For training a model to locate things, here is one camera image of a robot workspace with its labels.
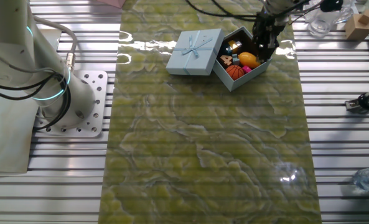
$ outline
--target toy basketball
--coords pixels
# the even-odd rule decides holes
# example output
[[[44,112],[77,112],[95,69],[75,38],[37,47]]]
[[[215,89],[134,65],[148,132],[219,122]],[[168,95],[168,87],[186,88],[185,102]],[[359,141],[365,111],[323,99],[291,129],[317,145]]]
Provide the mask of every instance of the toy basketball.
[[[260,65],[260,63],[256,61],[256,57],[248,52],[243,52],[239,54],[238,58],[240,59],[240,62],[243,66],[248,66],[252,69]]]
[[[226,69],[226,72],[230,75],[233,80],[237,80],[242,77],[245,72],[238,65],[231,65]]]

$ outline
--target glass cup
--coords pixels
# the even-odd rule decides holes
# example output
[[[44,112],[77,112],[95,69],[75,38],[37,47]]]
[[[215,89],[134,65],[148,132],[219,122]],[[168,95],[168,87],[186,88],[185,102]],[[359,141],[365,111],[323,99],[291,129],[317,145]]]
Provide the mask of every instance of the glass cup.
[[[336,23],[346,22],[348,21],[351,16],[353,15],[353,3],[355,0],[343,0],[342,8],[341,10],[337,11],[340,15],[338,19],[336,20]]]
[[[313,20],[307,28],[312,35],[324,36],[329,33],[332,26],[336,24],[340,13],[338,12],[323,12],[321,9],[316,9]]]

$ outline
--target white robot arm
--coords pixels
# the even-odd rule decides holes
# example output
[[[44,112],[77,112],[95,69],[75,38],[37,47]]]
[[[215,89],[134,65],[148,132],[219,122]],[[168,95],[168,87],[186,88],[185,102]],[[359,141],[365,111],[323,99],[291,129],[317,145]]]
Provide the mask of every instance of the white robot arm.
[[[94,107],[93,90],[73,75],[73,52],[67,59],[69,67],[38,30],[26,0],[0,0],[0,88],[33,95],[49,122],[40,128],[74,127]]]

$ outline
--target marble mat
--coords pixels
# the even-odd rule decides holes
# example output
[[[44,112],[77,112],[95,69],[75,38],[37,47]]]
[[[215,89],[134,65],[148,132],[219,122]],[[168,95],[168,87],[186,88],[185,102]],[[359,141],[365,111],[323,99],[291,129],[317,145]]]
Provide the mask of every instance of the marble mat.
[[[210,0],[194,1],[218,12]],[[221,0],[239,14],[257,0]],[[184,0],[125,3],[99,223],[321,223],[292,27],[268,71],[230,93],[165,66],[182,30],[251,22]]]

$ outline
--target small figurine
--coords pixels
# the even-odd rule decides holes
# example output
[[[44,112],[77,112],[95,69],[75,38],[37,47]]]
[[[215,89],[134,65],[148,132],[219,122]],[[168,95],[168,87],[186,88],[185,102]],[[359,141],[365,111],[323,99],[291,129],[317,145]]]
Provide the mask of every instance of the small figurine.
[[[228,56],[228,55],[222,55],[220,56],[220,59],[219,59],[219,61],[225,68],[229,67],[232,64],[231,60],[233,60],[233,57]]]
[[[256,61],[256,57],[248,52],[242,52],[238,58],[243,66],[248,66],[252,69],[256,68],[260,65],[258,61]]]
[[[239,78],[241,78],[245,72],[242,70],[241,67],[237,66],[237,65],[232,65],[232,66],[229,66],[227,69],[226,69],[226,72],[228,73],[228,75],[235,81]]]
[[[236,54],[238,49],[242,47],[242,43],[239,40],[230,40],[228,44],[230,45],[233,54]]]
[[[252,71],[252,69],[248,66],[242,67],[242,70],[244,70],[245,74]]]

